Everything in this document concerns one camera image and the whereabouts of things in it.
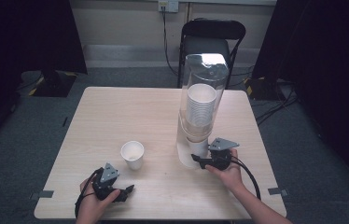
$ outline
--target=gray carpet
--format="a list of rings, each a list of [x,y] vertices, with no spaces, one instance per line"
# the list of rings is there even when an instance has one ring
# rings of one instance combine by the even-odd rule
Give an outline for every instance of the gray carpet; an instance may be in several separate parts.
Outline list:
[[[247,71],[239,68],[234,73]],[[24,73],[24,84],[38,76],[38,72]],[[15,112],[0,128],[0,223],[74,223],[36,219],[36,201],[30,195],[44,188],[85,88],[175,85],[176,77],[166,67],[90,68],[88,75],[78,76],[67,98],[30,97],[27,93],[33,86],[21,89]],[[289,86],[283,90],[288,94]],[[278,103],[250,100],[250,104],[258,117]],[[288,192],[284,197],[287,217],[294,223],[349,223],[349,170],[318,137],[313,119],[302,106],[295,103],[278,111],[259,129],[278,185]]]

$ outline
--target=black strap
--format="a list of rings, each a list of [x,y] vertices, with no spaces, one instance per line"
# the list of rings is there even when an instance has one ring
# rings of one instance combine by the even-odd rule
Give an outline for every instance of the black strap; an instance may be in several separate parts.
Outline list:
[[[81,206],[82,200],[83,200],[85,197],[94,194],[94,193],[90,193],[90,194],[84,195],[85,190],[87,189],[87,187],[88,187],[88,185],[90,184],[91,180],[92,180],[93,177],[100,171],[100,169],[95,170],[95,171],[93,172],[93,174],[90,176],[90,178],[88,178],[87,183],[84,185],[84,189],[82,189],[81,193],[80,193],[79,196],[78,196],[78,199],[77,199],[77,202],[76,202],[76,207],[75,207],[76,218],[78,217],[78,210],[79,210],[79,207]]]

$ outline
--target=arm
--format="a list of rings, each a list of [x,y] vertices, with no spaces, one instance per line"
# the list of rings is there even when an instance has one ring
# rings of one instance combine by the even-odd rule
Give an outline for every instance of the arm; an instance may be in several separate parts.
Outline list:
[[[230,153],[232,156],[238,158],[238,152],[236,149],[231,149]],[[235,198],[244,206],[247,213],[256,223],[291,223],[247,190],[242,182],[239,165],[232,162],[225,171],[220,171],[216,167],[206,165],[206,170],[221,179],[227,189],[232,192]]]
[[[79,206],[78,211],[78,218],[76,221],[76,224],[93,224],[96,223],[103,213],[105,212],[105,209],[107,206],[112,203],[116,198],[119,196],[119,189],[114,190],[111,192],[107,198],[105,198],[103,201],[100,201],[96,196],[94,195],[93,187],[91,183],[87,183],[87,180],[84,180],[80,186],[79,190],[82,191],[84,186],[88,184],[87,189],[85,191],[84,195],[91,194],[89,196],[86,196],[82,202],[81,206]]]

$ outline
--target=stack of paper cups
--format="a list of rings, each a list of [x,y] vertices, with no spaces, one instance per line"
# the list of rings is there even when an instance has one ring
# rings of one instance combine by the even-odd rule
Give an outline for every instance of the stack of paper cups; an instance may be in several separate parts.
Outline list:
[[[188,89],[186,119],[194,127],[204,127],[212,122],[216,90],[206,84],[195,84]]]

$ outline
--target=cup rim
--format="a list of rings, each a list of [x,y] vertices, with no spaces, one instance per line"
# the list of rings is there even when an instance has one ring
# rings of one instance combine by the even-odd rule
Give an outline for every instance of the cup rim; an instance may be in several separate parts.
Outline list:
[[[198,87],[207,88],[207,90],[209,90],[211,93],[213,93],[213,94],[212,94],[212,96],[213,96],[212,99],[209,99],[209,100],[207,100],[207,101],[198,101],[198,100],[196,100],[196,99],[193,97],[193,95],[192,95],[192,93],[193,93],[192,91],[193,91],[193,89],[198,88]],[[192,103],[193,103],[193,104],[196,104],[196,105],[213,104],[214,101],[215,101],[216,98],[217,98],[217,94],[216,94],[215,88],[213,88],[212,86],[209,86],[209,85],[207,85],[207,84],[204,84],[204,83],[197,83],[197,84],[194,84],[194,85],[190,86],[190,87],[188,88],[188,93],[187,93],[187,95],[188,95],[189,99],[192,101]]]
[[[124,148],[125,148],[127,145],[129,145],[129,144],[136,144],[136,145],[138,145],[139,147],[141,147],[141,149],[142,149],[141,155],[138,156],[136,159],[133,159],[133,160],[126,159],[126,157],[125,157],[124,154],[123,154]],[[124,145],[122,145],[122,147],[121,147],[121,152],[120,152],[120,153],[121,153],[121,157],[122,157],[125,161],[137,161],[137,160],[139,160],[140,158],[142,158],[143,155],[145,154],[145,147],[143,146],[143,144],[141,144],[141,143],[138,142],[138,141],[129,141],[129,142],[125,143]]]

